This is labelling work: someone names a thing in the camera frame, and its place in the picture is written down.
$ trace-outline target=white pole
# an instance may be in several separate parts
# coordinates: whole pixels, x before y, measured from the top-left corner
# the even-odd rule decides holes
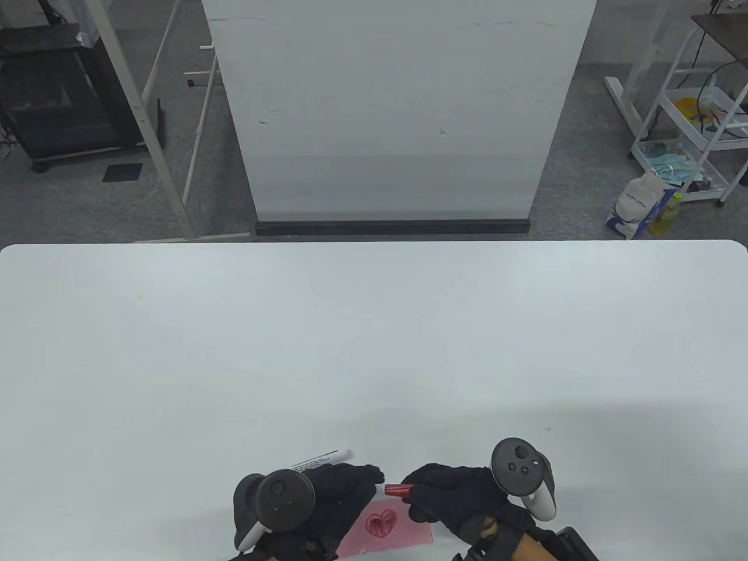
[[[145,141],[150,157],[153,160],[153,165],[156,166],[156,171],[161,179],[164,193],[171,205],[171,209],[174,211],[174,217],[177,219],[184,237],[187,239],[194,239],[196,236],[192,224],[190,223],[189,216],[187,215],[187,210],[182,204],[182,198],[177,192],[177,187],[174,184],[174,178],[172,177],[171,172],[169,171],[169,166],[166,163],[164,151],[161,149],[156,129],[153,128],[153,124],[150,122],[147,108],[143,103],[137,85],[135,85],[135,80],[130,73],[130,68],[127,66],[127,60],[122,52],[120,41],[117,39],[117,33],[111,26],[106,10],[101,4],[101,0],[85,0],[85,2],[88,5],[88,10],[91,12],[91,17],[93,17],[93,20],[99,29],[99,34],[104,42],[104,46],[106,47],[109,59],[111,60],[111,65],[114,67],[114,71],[120,81],[122,90],[125,93],[125,97],[130,104],[130,110],[135,116],[135,121],[141,130],[143,140]]]
[[[200,143],[203,141],[203,130],[205,128],[205,119],[208,116],[208,107],[210,105],[210,97],[213,93],[213,85],[215,84],[215,73],[218,69],[218,57],[213,55],[213,63],[210,65],[210,78],[208,78],[208,88],[205,92],[205,99],[203,100],[203,112],[200,113],[200,124],[197,125],[197,131],[194,136],[194,147],[192,148],[192,157],[189,161],[189,170],[187,171],[187,180],[185,181],[185,190],[182,193],[182,203],[187,204],[189,197],[189,190],[192,187],[192,177],[194,176],[194,167],[197,164],[197,154],[200,152]]]
[[[166,45],[171,39],[171,34],[174,31],[174,20],[177,19],[177,13],[182,6],[182,0],[174,0],[174,7],[171,8],[171,15],[169,16],[169,23],[166,24],[166,31],[164,31],[164,37],[161,39],[159,50],[156,52],[156,59],[153,61],[153,66],[150,69],[148,80],[145,82],[145,88],[143,88],[143,103],[146,107],[150,101],[150,95],[153,91],[153,84],[156,82],[156,77],[159,74],[159,68],[161,67],[161,59],[163,58]]]

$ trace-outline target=black glove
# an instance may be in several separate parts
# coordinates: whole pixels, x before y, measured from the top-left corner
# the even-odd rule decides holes
[[[323,465],[304,472],[314,487],[311,516],[296,530],[267,533],[243,561],[334,561],[341,540],[376,494],[384,474],[372,465]]]
[[[487,467],[428,464],[402,482],[414,486],[403,499],[411,505],[411,520],[440,521],[464,542],[490,551],[492,560],[508,560],[522,536],[536,530],[530,512],[509,502]],[[494,524],[498,533],[490,532]]]

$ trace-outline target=yellow bottle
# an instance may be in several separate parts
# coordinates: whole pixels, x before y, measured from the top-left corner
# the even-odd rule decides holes
[[[665,205],[665,210],[649,225],[649,233],[653,236],[663,236],[672,226],[681,211],[682,193],[675,193]]]

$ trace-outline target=metal frame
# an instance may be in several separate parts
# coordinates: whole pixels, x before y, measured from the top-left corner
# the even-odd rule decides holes
[[[197,164],[197,156],[200,152],[200,144],[203,139],[203,131],[205,128],[205,122],[210,107],[210,100],[212,96],[213,88],[215,87],[215,76],[220,73],[218,70],[218,58],[213,56],[213,62],[210,71],[207,72],[208,85],[205,92],[205,99],[203,101],[203,110],[200,113],[200,124],[195,132],[194,146],[192,149],[192,155],[190,158],[189,170],[187,173],[187,180],[183,188],[183,192],[177,191],[177,185],[174,182],[174,176],[171,174],[168,163],[164,156],[164,151],[159,143],[158,136],[156,135],[156,127],[149,116],[149,101],[153,92],[153,85],[156,82],[156,77],[159,73],[161,61],[166,51],[169,39],[174,32],[174,23],[177,19],[177,14],[182,6],[183,0],[175,0],[174,7],[172,8],[169,21],[164,31],[159,50],[156,53],[156,58],[153,61],[153,67],[151,68],[148,80],[146,81],[145,88],[142,92],[138,91],[135,80],[132,77],[130,68],[127,65],[127,60],[122,51],[120,41],[117,39],[117,34],[109,21],[106,9],[103,7],[101,0],[85,0],[91,17],[96,23],[99,29],[99,35],[101,40],[106,47],[106,51],[111,59],[114,71],[117,73],[117,78],[122,85],[122,89],[127,97],[127,101],[130,105],[132,114],[135,115],[135,120],[138,123],[138,127],[141,130],[143,139],[150,153],[150,157],[153,160],[153,164],[156,167],[156,172],[161,180],[164,193],[174,212],[174,217],[177,219],[177,223],[182,231],[182,237],[174,239],[155,240],[160,242],[233,242],[253,239],[254,234],[251,232],[242,232],[234,234],[223,234],[220,236],[199,236],[194,231],[192,222],[187,212],[187,201],[189,198],[190,189],[192,186],[192,180],[194,177],[194,170]],[[213,50],[213,46],[201,46],[201,50]]]
[[[672,2],[673,0],[659,0],[657,3],[657,12],[649,26],[647,50],[644,52],[644,56],[631,68],[626,78],[626,85],[621,85],[621,81],[615,76],[605,76],[604,78],[605,87],[634,135],[642,127],[642,118],[634,107],[634,100],[639,95],[642,81],[660,51],[660,45],[669,27],[670,18],[668,15],[672,9]]]

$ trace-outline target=whiteboard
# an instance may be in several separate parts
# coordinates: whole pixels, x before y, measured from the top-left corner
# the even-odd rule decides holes
[[[205,0],[261,221],[527,218],[595,0]]]

